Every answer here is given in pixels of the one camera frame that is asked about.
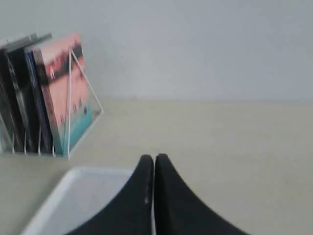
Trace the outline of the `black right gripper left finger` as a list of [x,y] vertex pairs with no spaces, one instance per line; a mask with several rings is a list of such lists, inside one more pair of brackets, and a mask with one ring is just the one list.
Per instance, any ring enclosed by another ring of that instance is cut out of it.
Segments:
[[151,235],[154,161],[142,155],[118,194],[69,235]]

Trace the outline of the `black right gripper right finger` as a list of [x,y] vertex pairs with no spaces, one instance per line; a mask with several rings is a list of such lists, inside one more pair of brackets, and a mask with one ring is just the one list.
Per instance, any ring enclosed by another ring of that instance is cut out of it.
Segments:
[[167,154],[158,154],[155,161],[154,215],[157,235],[246,234],[189,188]]

